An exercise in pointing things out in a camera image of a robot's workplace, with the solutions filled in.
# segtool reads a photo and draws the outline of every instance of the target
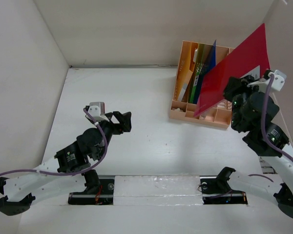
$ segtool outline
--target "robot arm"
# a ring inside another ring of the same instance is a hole
[[[96,194],[100,190],[100,178],[90,169],[105,156],[105,142],[108,144],[113,135],[131,131],[131,112],[105,114],[103,102],[92,102],[84,111],[97,128],[87,129],[75,142],[34,168],[32,172],[36,173],[11,179],[0,177],[0,193],[5,195],[0,199],[1,212],[17,215],[50,197],[71,192]],[[113,116],[119,123],[112,122]],[[88,158],[98,162],[91,166]]]
[[[271,97],[263,108],[266,87],[272,82],[272,90],[280,91],[285,78],[277,70],[268,70],[261,81],[254,80],[252,76],[230,78],[224,90],[225,99],[232,102],[232,129],[249,132],[243,141],[277,171],[284,183],[275,184],[266,178],[250,177],[225,167],[210,183],[205,182],[203,193],[212,194],[215,189],[220,194],[231,190],[244,191],[272,202],[293,218],[293,150],[282,129],[271,123],[279,111]]]

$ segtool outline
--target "cable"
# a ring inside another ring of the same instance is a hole
[[[231,195],[230,195],[230,197],[227,199],[226,203],[228,203],[228,202],[231,201],[232,195],[233,195],[233,190],[231,191]]]
[[[95,168],[96,166],[98,166],[103,161],[103,159],[105,158],[105,155],[107,153],[107,146],[108,146],[106,136],[105,136],[105,134],[104,134],[103,129],[101,128],[101,126],[99,124],[96,124],[96,123],[98,123],[98,121],[96,121],[95,118],[92,117],[92,115],[89,114],[89,112],[85,108],[84,108],[84,112],[95,123],[95,126],[98,128],[98,130],[100,131],[100,133],[101,133],[101,135],[103,137],[105,149],[104,149],[104,153],[103,153],[102,157],[100,158],[100,160],[98,160],[98,162],[96,162],[91,167],[89,167],[87,169],[84,169],[82,171],[79,171],[79,172],[55,173],[55,172],[39,171],[40,174],[45,174],[45,175],[49,175],[49,176],[75,176],[75,175],[82,174],[82,173],[85,173],[85,172],[88,172],[88,171],[92,170],[93,168]],[[18,170],[12,170],[12,171],[7,171],[7,172],[0,173],[0,177],[1,176],[4,176],[4,175],[12,174],[12,173],[18,173],[18,172],[37,173],[37,170],[34,170],[34,169],[18,169]]]
[[[224,194],[220,194],[220,195],[216,195],[216,196],[209,196],[209,198],[219,198],[219,197],[222,197],[222,196],[224,196],[224,195],[227,195],[227,194],[229,194],[229,193],[231,193],[231,192],[233,192],[231,189],[228,191],[228,192],[226,192],[226,193],[224,193]]]
[[[277,152],[283,154],[285,157],[288,158],[288,160],[290,160],[293,163],[293,157],[290,156],[288,153],[284,152],[283,150],[279,149],[278,147],[274,146],[270,140],[267,137],[267,133],[266,133],[266,112],[267,112],[267,106],[268,106],[268,100],[269,100],[269,92],[272,88],[272,83],[274,81],[274,74],[271,75],[270,77],[270,81],[269,84],[266,88],[266,92],[265,92],[265,96],[264,96],[264,103],[263,103],[263,109],[262,109],[262,117],[261,117],[261,122],[260,122],[260,127],[261,127],[261,131],[262,131],[262,135],[264,138],[264,141],[270,146],[272,147],[274,150],[276,150]]]
[[[97,193],[96,196],[94,197],[94,199],[95,199],[95,201],[96,201],[96,205],[98,204],[98,201],[99,201],[99,199],[100,199],[101,192],[102,192],[102,185],[100,186],[98,193]]]
[[[261,174],[249,174],[248,176],[260,176],[260,177],[266,178],[266,179],[270,180],[272,183],[274,183],[274,181],[272,179],[270,179],[269,177],[267,177],[265,175],[261,175]],[[209,196],[209,198],[219,198],[219,197],[222,197],[222,196],[227,195],[229,193],[231,193],[231,196],[232,196],[233,190],[229,190],[229,191],[227,191],[224,194],[220,194],[220,195],[216,195],[216,196]]]
[[[266,178],[266,179],[270,180],[272,183],[274,183],[274,181],[272,179],[270,179],[268,176],[265,176],[265,175],[261,175],[261,174],[249,174],[249,176],[260,176],[260,177]]]

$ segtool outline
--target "orange plastic organizer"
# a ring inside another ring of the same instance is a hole
[[[183,47],[185,43],[191,43],[189,41],[183,41]],[[233,48],[216,46],[216,63],[219,63],[224,59]],[[208,54],[209,50],[204,50],[204,54]],[[171,107],[169,111],[169,118],[183,120],[187,122],[205,124],[209,126],[228,128],[231,122],[231,102],[223,100],[214,107],[210,108],[208,111],[200,115],[199,117],[194,117],[194,111],[196,109],[196,104],[188,103],[188,89],[181,101],[177,101],[177,77],[180,67],[180,61],[178,64],[178,70],[176,74],[176,83],[174,94],[171,102]]]

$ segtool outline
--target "white wall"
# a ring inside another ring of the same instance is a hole
[[[41,162],[67,69],[34,2],[0,0],[0,172]],[[0,213],[0,234],[20,217]]]
[[[276,94],[293,140],[293,0],[276,0],[265,18],[269,61],[288,78]]]
[[[235,47],[273,0],[34,0],[68,64],[177,65],[182,40]]]

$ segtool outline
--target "red folder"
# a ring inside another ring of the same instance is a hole
[[[203,80],[194,116],[198,116],[224,99],[223,91],[229,77],[241,78],[260,66],[260,76],[270,69],[266,47],[265,24],[260,25],[227,57],[218,63]]]

